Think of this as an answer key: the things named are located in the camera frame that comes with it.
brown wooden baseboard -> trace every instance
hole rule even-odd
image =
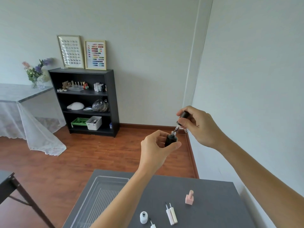
[[[141,125],[141,124],[128,124],[128,123],[120,123],[120,127],[134,128],[134,129],[145,129],[145,130],[167,130],[167,131],[168,130],[172,131],[172,130],[175,129],[174,126],[154,126],[154,125]],[[185,134],[185,136],[186,136],[186,141],[187,141],[188,151],[189,151],[189,155],[190,155],[190,159],[191,159],[192,169],[193,169],[193,172],[194,172],[194,177],[199,178],[199,173],[197,172],[196,163],[195,163],[195,160],[194,160],[194,155],[193,155],[189,135],[188,135],[188,133],[185,133],[184,130],[178,130],[178,133],[179,134]]]
[[[144,130],[166,130],[172,131],[175,129],[174,126],[154,126],[154,125],[142,125],[142,124],[128,124],[120,123],[120,127],[124,128],[134,128],[134,129],[144,129]],[[179,134],[185,134],[184,130],[178,130]]]

wooden floor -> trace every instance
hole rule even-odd
[[[51,222],[62,227],[94,169],[135,172],[140,142],[153,130],[121,128],[116,138],[69,134],[56,136],[67,149],[60,156],[28,149],[22,139],[0,137],[0,169],[15,172],[23,187]],[[170,154],[157,174],[194,177],[184,134],[182,146]],[[17,192],[13,196],[20,198]],[[10,198],[0,205],[1,228],[47,227],[31,207]]]

framed nail chart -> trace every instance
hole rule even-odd
[[[105,41],[85,41],[85,63],[88,70],[106,70]]]
[[[64,67],[84,69],[80,36],[58,35],[58,42]]]

gray wall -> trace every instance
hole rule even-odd
[[[213,0],[193,106],[304,195],[304,0]],[[233,181],[258,227],[275,227],[230,164],[191,136],[199,176]]]
[[[198,4],[2,0],[0,83],[30,84],[23,61],[36,66],[38,59],[54,57],[57,64],[52,68],[61,67],[58,34],[103,39],[107,68],[115,72],[120,122],[173,126],[183,103]],[[205,30],[207,24],[200,27]]]

black bookshelf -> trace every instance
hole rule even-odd
[[[115,79],[113,70],[85,70],[85,69],[53,69],[49,70],[50,78],[54,86],[58,102],[60,104],[65,121],[70,133],[95,134],[115,137],[119,131],[119,116],[117,107],[117,97],[115,89]],[[65,81],[86,82],[89,89],[78,91],[57,92],[62,88]],[[106,92],[95,92],[95,83],[104,83],[107,86]],[[67,106],[73,102],[81,102],[85,107],[92,104],[103,97],[107,99],[110,111],[106,113],[93,112],[91,110],[71,110]],[[77,117],[90,118],[91,116],[101,116],[102,125],[98,130],[88,130],[86,126],[71,126],[71,122]]]

